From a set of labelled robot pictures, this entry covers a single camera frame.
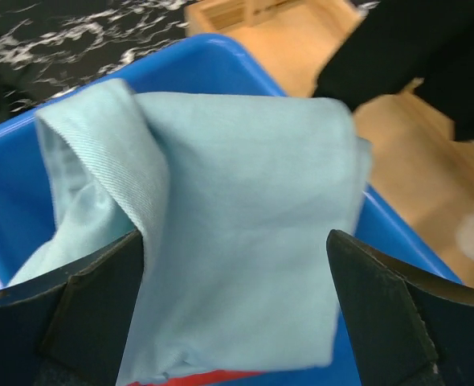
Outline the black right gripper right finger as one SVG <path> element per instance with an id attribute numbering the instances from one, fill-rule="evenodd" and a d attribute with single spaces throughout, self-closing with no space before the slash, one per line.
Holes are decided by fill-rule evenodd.
<path id="1" fill-rule="evenodd" d="M 474 289 L 332 230 L 327 254 L 364 385 L 474 385 Z"/>

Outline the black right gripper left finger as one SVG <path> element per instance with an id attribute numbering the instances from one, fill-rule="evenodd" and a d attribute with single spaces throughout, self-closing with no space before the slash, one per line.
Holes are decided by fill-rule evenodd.
<path id="1" fill-rule="evenodd" d="M 0 289 L 0 385 L 114 385 L 142 274 L 133 231 Z"/>

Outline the red white patterned trousers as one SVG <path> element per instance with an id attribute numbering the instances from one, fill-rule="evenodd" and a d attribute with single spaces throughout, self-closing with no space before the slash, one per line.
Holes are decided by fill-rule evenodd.
<path id="1" fill-rule="evenodd" d="M 218 370 L 208 373 L 173 378 L 167 380 L 165 383 L 161 384 L 161 386 L 199 386 L 206 384 L 217 384 L 259 375 L 262 375 L 262 372 L 235 372 Z"/>

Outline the light blue trousers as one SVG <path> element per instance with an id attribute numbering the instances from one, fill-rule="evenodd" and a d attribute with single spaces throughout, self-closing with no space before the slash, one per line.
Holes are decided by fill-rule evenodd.
<path id="1" fill-rule="evenodd" d="M 330 231 L 353 232 L 372 165 L 329 98 L 94 84 L 39 109 L 55 234 L 17 285 L 132 230 L 145 270 L 118 384 L 332 363 Z"/>

